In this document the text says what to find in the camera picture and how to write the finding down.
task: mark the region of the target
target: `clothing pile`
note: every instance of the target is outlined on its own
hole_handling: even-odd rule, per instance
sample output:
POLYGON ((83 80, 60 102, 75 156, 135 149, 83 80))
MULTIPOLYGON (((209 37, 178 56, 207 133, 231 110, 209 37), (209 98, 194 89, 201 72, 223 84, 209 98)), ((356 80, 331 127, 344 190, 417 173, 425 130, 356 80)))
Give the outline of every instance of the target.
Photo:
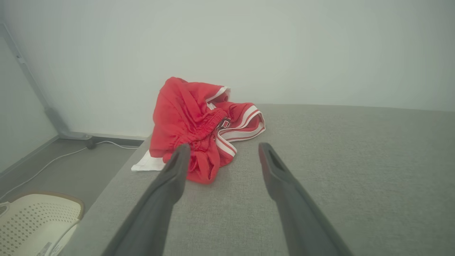
POLYGON ((150 149, 132 171, 162 170, 174 150, 187 143, 187 179, 209 184, 237 153, 231 144, 265 131, 262 113, 252 103, 229 102, 228 87, 171 77, 161 88, 153 113, 150 149))

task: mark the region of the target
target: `red fabric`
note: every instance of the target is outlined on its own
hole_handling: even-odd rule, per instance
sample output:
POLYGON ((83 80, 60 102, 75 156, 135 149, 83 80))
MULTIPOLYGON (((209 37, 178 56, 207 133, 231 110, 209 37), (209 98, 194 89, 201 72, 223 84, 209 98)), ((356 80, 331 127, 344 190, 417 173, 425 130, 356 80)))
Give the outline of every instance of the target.
MULTIPOLYGON (((240 140, 223 139, 222 135, 218 134, 219 127, 221 124, 229 124, 228 128, 239 127, 244 113, 249 108, 251 108, 249 112, 256 109, 252 103, 227 102, 226 92, 208 102, 216 107, 210 109, 207 106, 207 99, 224 89, 225 87, 218 85, 169 78, 160 90, 153 113, 155 127, 150 155, 163 157, 166 163, 178 146, 188 143, 191 158, 187 178, 199 183, 212 183, 219 168, 230 163, 237 152, 228 141, 240 140)), ((238 130, 247 132, 260 130, 258 125, 261 120, 262 115, 254 116, 243 129, 238 130)), ((234 130, 221 131, 227 134, 234 130)), ((241 140, 248 139, 243 133, 232 133, 231 137, 237 134, 243 136, 241 140)))

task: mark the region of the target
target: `red and white trim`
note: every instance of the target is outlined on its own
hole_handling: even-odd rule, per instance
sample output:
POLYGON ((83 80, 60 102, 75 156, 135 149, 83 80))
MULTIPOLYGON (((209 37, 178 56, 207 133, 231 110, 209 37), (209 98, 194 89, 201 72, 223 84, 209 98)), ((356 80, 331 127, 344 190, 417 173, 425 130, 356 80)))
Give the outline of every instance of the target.
POLYGON ((209 102, 209 101, 215 99, 216 97, 220 96, 223 93, 226 93, 226 96, 228 97, 226 99, 226 101, 227 101, 229 99, 229 95, 231 93, 231 88, 226 87, 226 86, 221 87, 215 95, 213 95, 212 97, 206 99, 205 102, 209 102))
POLYGON ((234 141, 242 141, 252 139, 265 131, 265 120, 262 117, 262 113, 256 106, 249 107, 242 115, 241 123, 236 127, 222 129, 218 132, 215 142, 219 149, 234 156, 237 153, 237 149, 231 144, 234 141), (242 131, 248 126, 251 120, 259 116, 258 127, 252 131, 242 131))

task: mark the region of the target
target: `white wall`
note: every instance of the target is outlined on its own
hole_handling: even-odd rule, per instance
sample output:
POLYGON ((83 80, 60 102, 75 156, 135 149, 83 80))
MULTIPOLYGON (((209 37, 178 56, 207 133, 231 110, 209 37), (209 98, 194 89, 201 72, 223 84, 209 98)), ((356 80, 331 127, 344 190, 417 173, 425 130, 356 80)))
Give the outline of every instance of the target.
POLYGON ((3 0, 0 0, 0 22, 3 22, 3 0))
POLYGON ((147 136, 170 76, 237 102, 455 111, 453 0, 7 0, 77 132, 147 136))
POLYGON ((57 135, 2 35, 0 24, 0 173, 57 135))

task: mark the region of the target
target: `baseboard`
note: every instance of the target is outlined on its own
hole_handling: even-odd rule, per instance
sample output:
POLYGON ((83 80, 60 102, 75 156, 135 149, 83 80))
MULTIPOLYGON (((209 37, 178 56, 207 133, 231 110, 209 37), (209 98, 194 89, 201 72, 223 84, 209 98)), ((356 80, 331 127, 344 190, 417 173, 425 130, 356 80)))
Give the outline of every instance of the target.
POLYGON ((142 136, 125 136, 125 135, 116 135, 116 134, 105 134, 105 133, 85 133, 93 137, 103 137, 103 138, 120 138, 120 139, 131 139, 131 140, 146 140, 147 137, 142 136))
POLYGON ((113 143, 122 145, 122 146, 133 146, 133 147, 139 147, 144 140, 139 140, 139 139, 127 139, 127 138, 112 138, 112 137, 98 137, 98 136, 93 136, 92 137, 93 142, 98 143, 101 141, 112 141, 113 143))
POLYGON ((58 135, 53 137, 52 139, 48 140, 46 143, 42 144, 41 146, 39 146, 37 149, 33 150, 32 152, 30 152, 28 155, 26 155, 25 157, 21 158, 19 161, 15 162, 14 164, 12 164, 10 167, 6 168, 3 172, 0 173, 0 178, 3 176, 3 175, 6 175, 7 173, 9 173, 10 171, 14 170, 18 165, 22 164, 23 162, 27 161, 28 159, 30 159, 32 156, 34 156, 35 154, 37 154, 38 152, 40 152, 41 150, 43 150, 45 147, 49 146, 52 142, 58 140, 58 135))

